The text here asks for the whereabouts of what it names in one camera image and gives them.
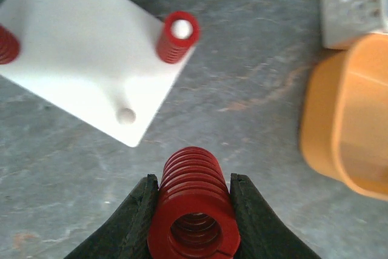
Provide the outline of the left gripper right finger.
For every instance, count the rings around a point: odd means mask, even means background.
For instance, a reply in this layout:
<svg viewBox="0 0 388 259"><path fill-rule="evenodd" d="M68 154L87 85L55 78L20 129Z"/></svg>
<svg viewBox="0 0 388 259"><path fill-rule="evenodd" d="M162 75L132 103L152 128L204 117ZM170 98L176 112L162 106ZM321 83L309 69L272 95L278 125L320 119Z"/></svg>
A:
<svg viewBox="0 0 388 259"><path fill-rule="evenodd" d="M280 220L247 175L231 174L230 196L241 237L235 258L320 259Z"/></svg>

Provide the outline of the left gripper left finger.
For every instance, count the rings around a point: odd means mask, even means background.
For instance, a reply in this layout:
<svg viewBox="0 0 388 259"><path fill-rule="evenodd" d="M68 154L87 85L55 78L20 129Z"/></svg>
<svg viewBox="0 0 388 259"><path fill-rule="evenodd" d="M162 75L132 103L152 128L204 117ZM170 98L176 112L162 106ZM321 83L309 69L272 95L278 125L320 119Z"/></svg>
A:
<svg viewBox="0 0 388 259"><path fill-rule="evenodd" d="M109 219L66 258L151 258L147 236L157 201L158 180L148 174Z"/></svg>

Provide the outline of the red spring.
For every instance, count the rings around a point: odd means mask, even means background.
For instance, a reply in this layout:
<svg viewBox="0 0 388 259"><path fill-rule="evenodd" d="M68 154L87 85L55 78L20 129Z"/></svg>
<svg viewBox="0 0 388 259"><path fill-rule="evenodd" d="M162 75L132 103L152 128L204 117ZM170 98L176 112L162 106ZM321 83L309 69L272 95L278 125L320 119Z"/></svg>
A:
<svg viewBox="0 0 388 259"><path fill-rule="evenodd" d="M179 62L199 41L200 32L199 22L192 14L184 11L169 14L156 45L159 58L168 64Z"/></svg>
<svg viewBox="0 0 388 259"><path fill-rule="evenodd" d="M20 53L17 37L3 25L0 25L0 65L14 61Z"/></svg>
<svg viewBox="0 0 388 259"><path fill-rule="evenodd" d="M166 162L148 239L153 258L233 258L240 235L216 157L200 147Z"/></svg>

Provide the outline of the white four-peg base plate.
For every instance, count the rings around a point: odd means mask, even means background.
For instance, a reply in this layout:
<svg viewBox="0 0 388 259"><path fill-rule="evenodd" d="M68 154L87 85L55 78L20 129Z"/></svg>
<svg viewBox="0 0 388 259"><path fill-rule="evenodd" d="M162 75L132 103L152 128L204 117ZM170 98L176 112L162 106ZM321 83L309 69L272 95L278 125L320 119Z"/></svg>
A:
<svg viewBox="0 0 388 259"><path fill-rule="evenodd" d="M189 61L162 61L163 23L130 0L4 0L21 49L2 77L137 146Z"/></svg>

